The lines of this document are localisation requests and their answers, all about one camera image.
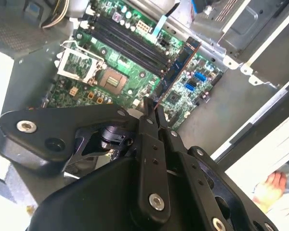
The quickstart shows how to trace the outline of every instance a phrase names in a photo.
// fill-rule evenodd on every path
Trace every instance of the capacitor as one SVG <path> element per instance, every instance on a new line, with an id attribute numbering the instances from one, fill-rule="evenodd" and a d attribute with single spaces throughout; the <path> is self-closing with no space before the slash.
<path id="1" fill-rule="evenodd" d="M 131 18 L 131 12 L 130 11 L 127 11 L 126 14 L 125 14 L 125 17 L 127 19 L 130 19 Z"/>
<path id="2" fill-rule="evenodd" d="M 131 24 L 130 24 L 130 23 L 126 23 L 126 24 L 125 24 L 125 28 L 126 28 L 126 29 L 129 29 L 130 27 L 131 27 Z"/>
<path id="3" fill-rule="evenodd" d="M 122 7 L 121 7 L 121 12 L 122 12 L 122 13 L 125 13 L 126 11 L 127 11 L 127 7 L 126 7 L 126 6 L 122 6 Z"/>

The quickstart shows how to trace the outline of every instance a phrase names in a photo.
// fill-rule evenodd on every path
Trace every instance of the blue usb port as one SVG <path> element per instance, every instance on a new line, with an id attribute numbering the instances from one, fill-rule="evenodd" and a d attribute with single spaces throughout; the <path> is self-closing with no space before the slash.
<path id="1" fill-rule="evenodd" d="M 195 90 L 195 88 L 194 88 L 192 85 L 190 85 L 190 84 L 186 84 L 185 87 L 186 87 L 187 89 L 191 90 L 191 91 L 194 91 L 194 90 Z"/>

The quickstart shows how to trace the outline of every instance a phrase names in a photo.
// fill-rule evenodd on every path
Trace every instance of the vent grille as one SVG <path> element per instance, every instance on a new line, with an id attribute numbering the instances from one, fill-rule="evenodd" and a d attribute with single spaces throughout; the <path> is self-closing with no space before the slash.
<path id="1" fill-rule="evenodd" d="M 225 5 L 223 10 L 219 13 L 219 15 L 216 17 L 215 21 L 222 22 L 225 20 L 227 15 L 230 13 L 234 5 L 237 3 L 238 0 L 229 0 L 228 3 Z"/>

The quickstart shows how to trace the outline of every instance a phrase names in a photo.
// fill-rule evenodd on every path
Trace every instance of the hole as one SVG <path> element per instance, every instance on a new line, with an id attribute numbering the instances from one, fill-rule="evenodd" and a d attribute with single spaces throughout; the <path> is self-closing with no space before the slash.
<path id="1" fill-rule="evenodd" d="M 134 142 L 133 139 L 128 138 L 128 139 L 126 139 L 126 140 L 124 141 L 124 145 L 130 146 L 130 145 L 133 144 L 133 142 Z"/>
<path id="2" fill-rule="evenodd" d="M 230 208 L 229 208 L 229 205 L 227 204 L 227 202 L 219 197 L 219 196 L 216 196 L 215 197 L 215 200 L 217 202 L 217 205 L 218 207 L 220 208 L 221 212 L 222 212 L 222 215 L 223 217 L 228 220 L 230 218 Z"/>
<path id="3" fill-rule="evenodd" d="M 207 180 L 207 183 L 209 184 L 210 189 L 212 190 L 214 188 L 214 181 L 204 170 L 202 170 L 202 172 L 203 172 L 204 177 Z"/>
<path id="4" fill-rule="evenodd" d="M 152 162 L 153 162 L 153 164 L 158 165 L 158 160 L 157 159 L 153 159 Z"/>
<path id="5" fill-rule="evenodd" d="M 45 147 L 52 152 L 61 152 L 66 148 L 66 145 L 61 139 L 48 138 L 45 140 Z"/>
<path id="6" fill-rule="evenodd" d="M 21 126 L 22 126 L 24 129 L 32 129 L 32 125 L 27 124 L 27 123 L 23 123 Z"/>
<path id="7" fill-rule="evenodd" d="M 158 198 L 154 198 L 153 201 L 156 205 L 161 205 L 160 200 Z"/>
<path id="8" fill-rule="evenodd" d="M 252 223 L 254 224 L 254 226 L 256 227 L 256 229 L 258 231 L 264 231 L 264 229 L 262 228 L 262 226 L 258 222 L 253 221 Z"/>

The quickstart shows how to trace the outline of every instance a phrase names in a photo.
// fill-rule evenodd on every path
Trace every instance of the chip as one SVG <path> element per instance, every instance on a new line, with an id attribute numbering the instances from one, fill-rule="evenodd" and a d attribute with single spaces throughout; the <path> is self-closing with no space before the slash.
<path id="1" fill-rule="evenodd" d="M 119 95 L 127 81 L 127 78 L 119 72 L 108 68 L 100 81 L 100 86 L 109 90 L 115 95 Z"/>
<path id="2" fill-rule="evenodd" d="M 175 91 L 170 92 L 166 100 L 172 104 L 176 104 L 181 98 L 181 95 L 176 93 Z"/>

